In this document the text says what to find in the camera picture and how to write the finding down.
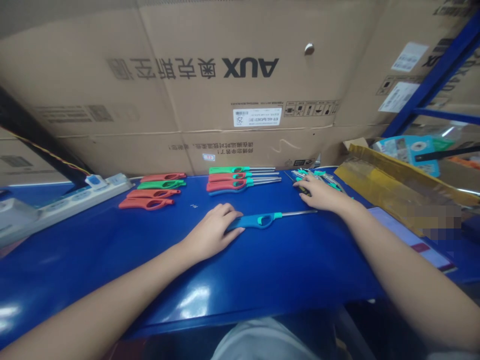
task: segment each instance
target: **blue metal shelf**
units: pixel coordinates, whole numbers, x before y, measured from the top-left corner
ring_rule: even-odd
[[[387,127],[382,137],[389,138],[403,134],[419,115],[480,125],[478,116],[426,108],[478,47],[480,47],[480,10],[473,15],[451,43],[410,100]]]

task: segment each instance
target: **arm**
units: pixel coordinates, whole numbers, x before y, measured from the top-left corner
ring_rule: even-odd
[[[217,205],[184,240],[41,323],[3,349],[0,359],[101,358],[172,280],[243,232],[224,235],[242,215],[230,204]]]
[[[359,202],[312,176],[294,186],[309,206],[337,213],[378,281],[408,323],[447,346],[480,350],[480,307],[415,250],[381,225]]]

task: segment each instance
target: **white paper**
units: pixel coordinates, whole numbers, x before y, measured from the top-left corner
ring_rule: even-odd
[[[202,154],[203,160],[205,161],[215,161],[215,155],[213,154]]]
[[[392,70],[397,70],[405,73],[409,73],[417,65],[419,60],[425,54],[429,47],[427,45],[417,44],[415,42],[409,42],[403,48],[400,56],[395,60],[395,63],[391,67]]]
[[[281,107],[257,108],[257,109],[234,109],[233,126],[276,126],[280,125],[282,116]]]
[[[391,93],[386,97],[378,111],[386,113],[399,113],[412,95],[417,91],[420,84],[410,82],[399,82],[395,85]]]
[[[398,238],[408,246],[412,247],[417,244],[426,244],[421,238],[411,232],[402,223],[397,221],[397,219],[393,218],[382,208],[373,207],[368,211],[373,215],[373,217],[378,220],[380,224],[382,224],[392,233],[398,236]],[[451,264],[451,262],[446,257],[432,249],[430,246],[428,248],[428,250],[421,251],[419,254],[422,255],[425,259],[427,259],[437,269]]]

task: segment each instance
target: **warning symbols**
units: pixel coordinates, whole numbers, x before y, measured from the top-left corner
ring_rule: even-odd
[[[295,116],[296,109],[297,109],[296,101],[287,101],[285,104],[285,112],[283,113],[283,116],[285,117]]]
[[[317,104],[316,101],[307,101],[305,104],[305,112],[303,113],[304,116],[311,116],[314,114],[315,105]]]
[[[380,85],[380,88],[377,90],[377,95],[388,95],[390,91],[397,85],[398,82],[405,82],[411,84],[421,84],[425,76],[405,76],[405,75],[395,75],[387,76]]]
[[[305,112],[305,101],[297,101],[294,116],[303,116]]]
[[[310,117],[331,116],[340,107],[339,100],[320,101],[287,101],[284,116],[286,117]]]

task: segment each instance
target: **left hand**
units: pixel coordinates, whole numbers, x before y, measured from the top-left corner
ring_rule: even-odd
[[[206,213],[179,245],[185,248],[197,262],[211,258],[225,249],[245,228],[237,227],[225,234],[227,227],[244,214],[229,203],[218,204]]]

